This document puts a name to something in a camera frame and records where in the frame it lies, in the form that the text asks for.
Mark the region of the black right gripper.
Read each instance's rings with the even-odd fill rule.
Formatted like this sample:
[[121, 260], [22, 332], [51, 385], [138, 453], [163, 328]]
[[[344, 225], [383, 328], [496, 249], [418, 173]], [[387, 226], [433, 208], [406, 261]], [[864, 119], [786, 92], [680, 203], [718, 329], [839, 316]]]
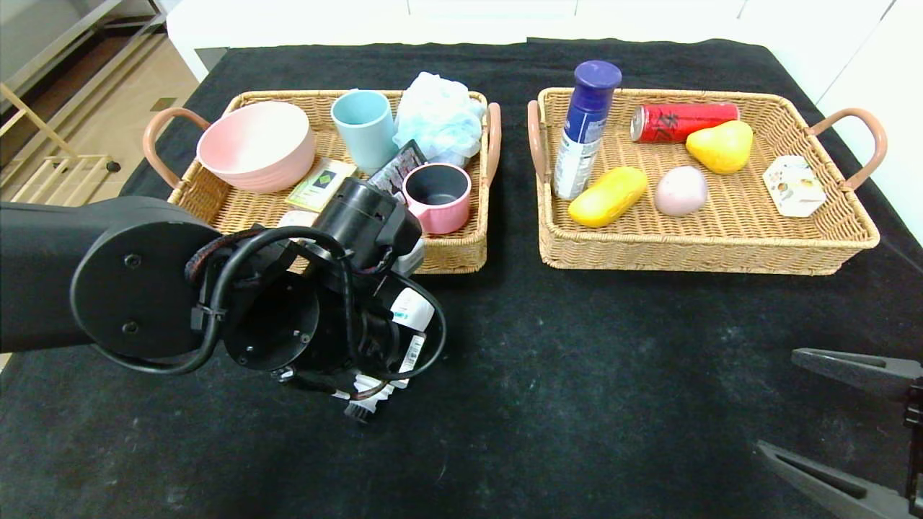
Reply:
[[798, 348], [791, 361], [831, 380], [904, 404], [911, 431], [904, 496], [759, 440], [768, 469], [840, 518], [922, 518], [922, 368], [912, 359]]

